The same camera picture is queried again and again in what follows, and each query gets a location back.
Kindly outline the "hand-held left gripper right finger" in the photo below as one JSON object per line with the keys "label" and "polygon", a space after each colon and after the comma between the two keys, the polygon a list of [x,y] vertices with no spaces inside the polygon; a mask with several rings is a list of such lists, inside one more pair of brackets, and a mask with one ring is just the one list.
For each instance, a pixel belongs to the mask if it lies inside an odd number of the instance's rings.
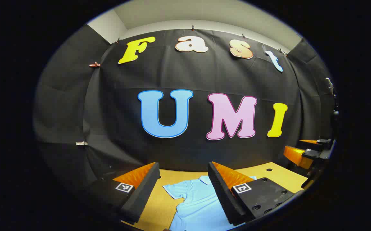
{"label": "hand-held left gripper right finger", "polygon": [[252,179],[216,162],[209,162],[208,176],[234,226],[262,220],[296,199],[296,194],[267,177]]}

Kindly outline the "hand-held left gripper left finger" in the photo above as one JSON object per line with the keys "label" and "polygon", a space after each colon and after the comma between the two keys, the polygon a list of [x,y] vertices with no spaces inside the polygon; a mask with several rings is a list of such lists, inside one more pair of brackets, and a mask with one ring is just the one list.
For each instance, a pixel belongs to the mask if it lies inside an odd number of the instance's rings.
{"label": "hand-held left gripper left finger", "polygon": [[159,177],[158,162],[124,174],[106,174],[86,188],[89,205],[109,221],[134,225],[140,220]]}

